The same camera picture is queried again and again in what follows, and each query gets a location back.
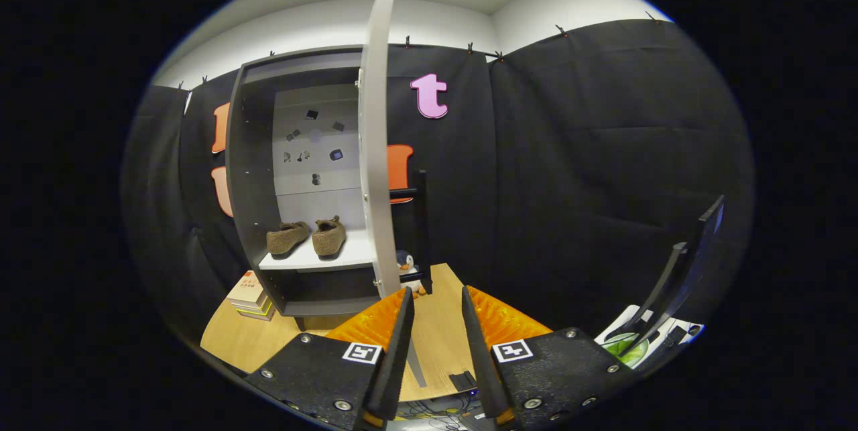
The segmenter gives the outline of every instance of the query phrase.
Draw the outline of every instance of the green object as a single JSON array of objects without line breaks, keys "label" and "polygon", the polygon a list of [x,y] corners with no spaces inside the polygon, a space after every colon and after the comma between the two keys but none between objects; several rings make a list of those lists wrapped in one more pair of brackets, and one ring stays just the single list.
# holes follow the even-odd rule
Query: green object
[{"label": "green object", "polygon": [[[616,357],[619,353],[625,351],[628,346],[634,342],[637,334],[633,332],[619,334],[619,336],[611,337],[606,343],[601,345],[605,351],[609,351],[611,355]],[[650,349],[650,342],[644,340],[637,347],[629,351],[624,357],[619,357],[620,363],[626,364],[628,367],[632,367],[635,364],[639,363],[641,359],[643,359],[646,352]]]}]

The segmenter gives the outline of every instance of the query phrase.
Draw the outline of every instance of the white wall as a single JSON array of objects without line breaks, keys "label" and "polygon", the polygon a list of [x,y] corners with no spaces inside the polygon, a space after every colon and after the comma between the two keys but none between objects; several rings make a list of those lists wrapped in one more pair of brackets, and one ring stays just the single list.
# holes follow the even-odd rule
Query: white wall
[{"label": "white wall", "polygon": [[499,49],[513,52],[538,40],[559,34],[555,24],[570,31],[585,25],[622,19],[670,21],[644,0],[514,0],[492,16]]},{"label": "white wall", "polygon": [[[206,41],[171,68],[157,74],[153,84],[195,88],[203,76],[214,79],[242,64],[275,53],[325,46],[364,44],[373,0],[337,0],[293,7],[245,22]],[[389,42],[451,46],[494,53],[499,47],[491,17],[485,13],[429,3],[395,0]]]}]

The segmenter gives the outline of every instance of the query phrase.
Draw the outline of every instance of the cabinet door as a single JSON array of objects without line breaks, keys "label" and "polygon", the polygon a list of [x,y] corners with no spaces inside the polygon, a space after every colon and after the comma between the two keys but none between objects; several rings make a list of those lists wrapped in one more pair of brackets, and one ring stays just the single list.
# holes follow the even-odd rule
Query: cabinet door
[{"label": "cabinet door", "polygon": [[392,11],[393,0],[375,0],[358,73],[361,190],[367,238],[370,247],[375,248],[373,269],[382,298],[401,288],[387,176],[387,47]]}]

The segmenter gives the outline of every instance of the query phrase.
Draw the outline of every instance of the cabinet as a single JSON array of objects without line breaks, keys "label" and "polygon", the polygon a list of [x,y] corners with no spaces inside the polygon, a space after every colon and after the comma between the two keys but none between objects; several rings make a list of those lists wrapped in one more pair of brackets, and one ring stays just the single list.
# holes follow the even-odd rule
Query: cabinet
[{"label": "cabinet", "polygon": [[[393,0],[376,0],[364,46],[300,50],[240,68],[227,121],[227,182],[239,238],[282,315],[356,313],[400,288],[387,162]],[[340,215],[337,259],[310,239],[274,260],[279,223]]]}]

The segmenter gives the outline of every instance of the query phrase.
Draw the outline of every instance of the black fabric backdrop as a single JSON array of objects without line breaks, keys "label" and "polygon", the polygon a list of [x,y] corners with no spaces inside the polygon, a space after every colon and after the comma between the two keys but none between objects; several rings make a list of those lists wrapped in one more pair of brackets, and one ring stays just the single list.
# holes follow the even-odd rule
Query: black fabric backdrop
[{"label": "black fabric backdrop", "polygon": [[[671,246],[725,194],[721,260],[678,315],[705,322],[738,269],[753,213],[741,113],[674,24],[567,34],[491,64],[461,49],[389,47],[388,143],[413,147],[408,169],[428,172],[432,263],[549,327],[595,335],[643,302]],[[212,112],[237,72],[194,88],[184,117],[186,92],[153,88],[123,169],[144,279],[195,342],[247,268],[210,176],[225,158],[211,154]],[[428,73],[447,83],[441,119],[420,115],[410,88]],[[414,248],[413,207],[392,208],[397,248]]]},{"label": "black fabric backdrop", "polygon": [[705,322],[751,226],[753,156],[741,113],[672,23],[613,21],[567,34],[491,63],[499,225],[485,290],[549,327],[595,335],[643,302],[671,245],[723,193],[721,260],[678,314]]},{"label": "black fabric backdrop", "polygon": [[[493,273],[496,226],[496,160],[491,86],[485,56],[432,46],[390,46],[388,144],[408,144],[408,171],[427,171],[432,263],[449,263],[463,282],[483,282]],[[411,81],[435,73],[447,83],[440,119],[417,108]],[[396,248],[414,248],[413,202],[396,204]]]},{"label": "black fabric backdrop", "polygon": [[182,119],[180,174],[182,195],[190,220],[198,230],[202,250],[223,284],[224,293],[233,288],[249,269],[233,218],[221,210],[211,171],[226,166],[227,153],[212,154],[215,142],[215,109],[233,96],[234,70],[208,80],[193,89],[188,110]]},{"label": "black fabric backdrop", "polygon": [[195,345],[225,291],[181,193],[187,94],[161,86],[147,90],[129,132],[120,181],[128,247],[141,280],[172,330]]}]

